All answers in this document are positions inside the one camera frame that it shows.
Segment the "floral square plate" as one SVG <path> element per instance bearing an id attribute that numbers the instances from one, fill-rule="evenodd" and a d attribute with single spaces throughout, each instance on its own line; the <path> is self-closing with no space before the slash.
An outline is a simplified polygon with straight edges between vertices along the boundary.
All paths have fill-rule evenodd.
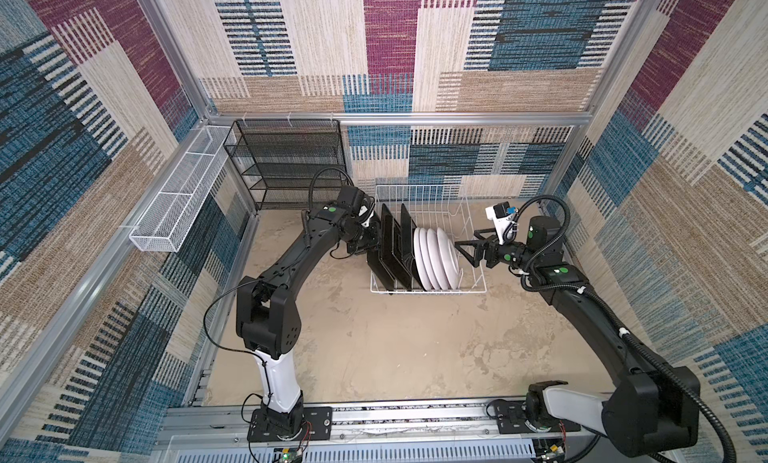
<path id="1" fill-rule="evenodd" d="M 380 261 L 393 280 L 390 290 L 411 291 L 413 278 L 403 256 L 402 228 L 386 204 L 382 205 L 381 221 Z"/>

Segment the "black square plate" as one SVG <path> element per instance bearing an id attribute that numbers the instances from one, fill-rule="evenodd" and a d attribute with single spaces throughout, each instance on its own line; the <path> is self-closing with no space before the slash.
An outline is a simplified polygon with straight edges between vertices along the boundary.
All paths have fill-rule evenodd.
<path id="1" fill-rule="evenodd" d="M 400 216 L 402 263 L 409 277 L 406 288 L 411 291 L 414 289 L 414 281 L 417 281 L 418 284 L 421 284 L 421 280 L 418 277 L 418 271 L 415 266 L 414 233 L 417 229 L 417 225 L 404 203 L 402 203 L 400 206 Z"/>
<path id="2" fill-rule="evenodd" d="M 371 217 L 365 235 L 367 237 L 367 263 L 385 290 L 392 292 L 395 290 L 395 279 L 380 258 L 381 221 L 377 215 Z"/>

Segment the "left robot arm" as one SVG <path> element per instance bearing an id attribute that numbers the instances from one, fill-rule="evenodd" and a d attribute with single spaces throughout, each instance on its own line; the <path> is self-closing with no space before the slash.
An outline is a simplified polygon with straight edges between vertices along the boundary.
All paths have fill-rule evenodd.
<path id="1" fill-rule="evenodd" d="M 254 355 L 264 391 L 253 423 L 264 423 L 274 435 L 293 437 L 304 426 L 303 393 L 293 354 L 302 329 L 300 290 L 338 244 L 344 242 L 351 250 L 374 246 L 374 216 L 375 199 L 345 185 L 335 200 L 302 212 L 301 232 L 273 265 L 239 283 L 235 330 Z"/>

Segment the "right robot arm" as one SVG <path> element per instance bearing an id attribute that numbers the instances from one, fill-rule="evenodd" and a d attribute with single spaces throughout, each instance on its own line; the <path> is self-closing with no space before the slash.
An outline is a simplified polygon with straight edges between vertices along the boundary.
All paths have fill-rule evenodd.
<path id="1" fill-rule="evenodd" d="M 627 457 L 657 456 L 689 448 L 699 439 L 704 404 L 700 384 L 686 367 L 674 367 L 643 343 L 563 258 L 565 223 L 539 215 L 525 241 L 513 238 L 517 222 L 476 231 L 456 249 L 474 266 L 504 264 L 525 291 L 539 294 L 564 316 L 605 367 L 614 385 L 607 397 L 569 390 L 562 380 L 530 385 L 525 414 L 535 430 L 563 420 L 607 438 Z"/>

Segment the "black mesh shelf rack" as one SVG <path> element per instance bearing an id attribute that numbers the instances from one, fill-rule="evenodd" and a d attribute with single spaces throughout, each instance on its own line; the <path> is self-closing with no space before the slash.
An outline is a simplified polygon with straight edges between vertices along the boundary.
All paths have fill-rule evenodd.
<path id="1" fill-rule="evenodd" d="M 349 182 L 334 119 L 239 119 L 224 148 L 259 210 L 332 200 Z"/>

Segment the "white round plate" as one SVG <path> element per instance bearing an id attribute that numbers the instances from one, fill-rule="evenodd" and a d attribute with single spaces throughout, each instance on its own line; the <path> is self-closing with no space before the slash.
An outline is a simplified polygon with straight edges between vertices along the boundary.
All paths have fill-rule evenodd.
<path id="1" fill-rule="evenodd" d="M 419 281 L 421 282 L 421 286 L 425 292 L 432 291 L 433 285 L 431 283 L 431 280 L 427 273 L 427 268 L 425 265 L 425 261 L 423 258 L 422 248 L 421 248 L 421 229 L 416 228 L 414 230 L 413 234 L 413 241 L 414 241 L 414 255 L 415 255 L 415 261 L 416 261 L 416 268 L 418 272 Z"/>
<path id="2" fill-rule="evenodd" d="M 445 272 L 443 261 L 440 253 L 439 243 L 438 243 L 438 237 L 437 232 L 434 229 L 427 229 L 426 230 L 426 239 L 427 239 L 427 251 L 430 257 L 430 265 L 432 267 L 432 271 L 435 275 L 437 286 L 441 290 L 449 290 L 450 284 L 447 278 L 447 274 Z"/>
<path id="3" fill-rule="evenodd" d="M 442 228 L 438 228 L 436 234 L 440 257 L 449 287 L 452 290 L 456 290 L 460 286 L 461 270 L 453 240 Z"/>

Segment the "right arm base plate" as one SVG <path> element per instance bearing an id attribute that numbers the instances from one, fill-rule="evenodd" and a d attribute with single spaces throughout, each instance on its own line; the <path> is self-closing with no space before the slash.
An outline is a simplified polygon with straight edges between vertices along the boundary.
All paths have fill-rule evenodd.
<path id="1" fill-rule="evenodd" d="M 582 429 L 577 423 L 552 417 L 537 403 L 529 405 L 525 399 L 494 399 L 485 410 L 503 435 L 560 433 L 562 430 L 570 434 Z"/>

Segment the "aluminium mounting rail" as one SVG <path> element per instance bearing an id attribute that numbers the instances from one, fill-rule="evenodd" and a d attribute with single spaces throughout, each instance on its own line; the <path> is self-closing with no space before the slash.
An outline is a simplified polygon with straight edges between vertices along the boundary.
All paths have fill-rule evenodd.
<path id="1" fill-rule="evenodd" d="M 574 423 L 531 431 L 520 397 L 320 403 L 291 441 L 255 439 L 251 406 L 171 409 L 153 462 L 623 462 Z"/>

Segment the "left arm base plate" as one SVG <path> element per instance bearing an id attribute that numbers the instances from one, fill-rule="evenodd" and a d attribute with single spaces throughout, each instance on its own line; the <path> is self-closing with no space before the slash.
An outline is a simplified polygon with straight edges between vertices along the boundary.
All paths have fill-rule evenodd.
<path id="1" fill-rule="evenodd" d="M 249 443 L 300 441 L 306 435 L 310 442 L 329 440 L 333 422 L 330 406 L 299 407 L 280 413 L 267 407 L 253 411 L 247 433 Z"/>

